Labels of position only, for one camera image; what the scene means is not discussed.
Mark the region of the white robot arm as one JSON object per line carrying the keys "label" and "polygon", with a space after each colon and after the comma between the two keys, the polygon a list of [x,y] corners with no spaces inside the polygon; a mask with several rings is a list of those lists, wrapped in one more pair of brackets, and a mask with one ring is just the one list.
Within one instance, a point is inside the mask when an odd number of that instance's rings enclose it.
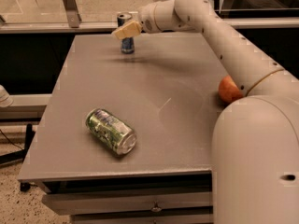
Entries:
{"label": "white robot arm", "polygon": [[299,224],[298,79],[208,0],[148,4],[113,35],[184,28],[203,36],[242,94],[221,112],[212,136],[214,224]]}

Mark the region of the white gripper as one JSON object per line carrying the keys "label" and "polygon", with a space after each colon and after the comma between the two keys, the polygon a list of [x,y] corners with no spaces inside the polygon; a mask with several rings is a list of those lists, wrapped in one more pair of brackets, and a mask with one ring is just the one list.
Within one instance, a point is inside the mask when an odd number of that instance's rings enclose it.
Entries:
{"label": "white gripper", "polygon": [[161,30],[158,28],[155,21],[156,6],[156,3],[151,3],[141,7],[138,10],[138,20],[141,24],[138,21],[129,20],[124,25],[114,30],[112,35],[119,40],[123,40],[125,38],[140,35],[142,28],[144,32],[149,34],[160,33]]}

